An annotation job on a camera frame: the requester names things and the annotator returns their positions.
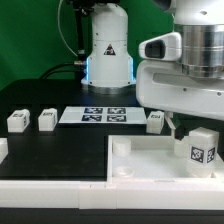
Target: black table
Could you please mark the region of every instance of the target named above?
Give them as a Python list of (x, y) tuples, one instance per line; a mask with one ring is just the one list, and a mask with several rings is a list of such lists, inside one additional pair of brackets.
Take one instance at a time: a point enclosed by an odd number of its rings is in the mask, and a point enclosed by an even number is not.
[[(0, 137), (9, 155), (1, 180), (106, 180), (108, 135), (145, 135), (144, 125), (60, 125), (38, 131), (43, 109), (66, 106), (138, 107), (135, 93), (108, 96), (80, 89), (73, 80), (20, 80), (0, 91)], [(14, 110), (28, 109), (31, 123), (22, 134), (7, 132)], [(78, 210), (1, 208), (0, 223), (223, 223), (223, 211)]]

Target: green background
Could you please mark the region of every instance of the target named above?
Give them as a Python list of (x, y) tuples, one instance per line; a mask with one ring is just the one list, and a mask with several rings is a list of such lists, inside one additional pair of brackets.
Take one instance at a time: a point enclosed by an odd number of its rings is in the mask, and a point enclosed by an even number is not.
[[(59, 0), (13, 0), (0, 3), (0, 89), (14, 80), (38, 78), (50, 67), (76, 58), (67, 50), (57, 28)], [(128, 51), (135, 71), (141, 59), (138, 45), (172, 30), (172, 17), (150, 0), (121, 0), (129, 16)], [(61, 25), (66, 41), (77, 51), (75, 18), (63, 4)], [(85, 48), (91, 52), (91, 19), (83, 19)]]

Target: cube with marker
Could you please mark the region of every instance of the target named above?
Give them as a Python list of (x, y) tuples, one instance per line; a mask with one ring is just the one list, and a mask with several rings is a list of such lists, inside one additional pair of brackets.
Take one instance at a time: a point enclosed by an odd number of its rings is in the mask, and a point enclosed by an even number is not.
[(164, 112), (152, 111), (147, 118), (146, 132), (160, 134), (164, 125)]
[(208, 164), (215, 160), (219, 133), (205, 128), (197, 128), (189, 133), (189, 159), (197, 164)]
[(15, 110), (7, 119), (8, 132), (22, 133), (30, 123), (30, 112), (26, 109)]
[(57, 110), (45, 109), (38, 118), (39, 131), (53, 131), (58, 122)]
[(187, 170), (193, 175), (206, 177), (214, 171), (219, 132), (197, 128), (189, 133)]

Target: blue light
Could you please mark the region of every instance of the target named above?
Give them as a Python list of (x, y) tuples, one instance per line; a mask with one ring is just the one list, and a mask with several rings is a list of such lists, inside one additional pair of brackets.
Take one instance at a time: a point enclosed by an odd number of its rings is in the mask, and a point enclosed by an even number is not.
[(132, 79), (132, 81), (135, 81), (135, 77), (134, 77), (134, 60), (133, 60), (133, 58), (131, 58), (131, 79)]
[(86, 60), (86, 77), (85, 77), (86, 81), (89, 80), (89, 58), (87, 58)]

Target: small white block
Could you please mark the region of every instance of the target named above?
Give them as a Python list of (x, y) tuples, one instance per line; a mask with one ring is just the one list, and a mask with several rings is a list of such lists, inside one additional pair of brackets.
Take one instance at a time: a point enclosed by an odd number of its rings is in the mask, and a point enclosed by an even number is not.
[(160, 134), (164, 125), (164, 112), (152, 111), (147, 118), (146, 132)]
[(57, 110), (45, 109), (38, 118), (39, 131), (53, 131), (58, 122)]
[(189, 138), (185, 136), (181, 141), (175, 140), (174, 153), (178, 157), (187, 158), (189, 148)]
[(118, 157), (126, 157), (131, 153), (131, 140), (124, 137), (113, 138), (113, 154)]
[(197, 128), (189, 133), (188, 160), (199, 165), (214, 162), (217, 156), (219, 133), (205, 128)]
[(6, 138), (0, 138), (0, 164), (8, 155), (8, 142)]
[(15, 110), (7, 119), (8, 132), (23, 132), (30, 123), (30, 112), (26, 109)]

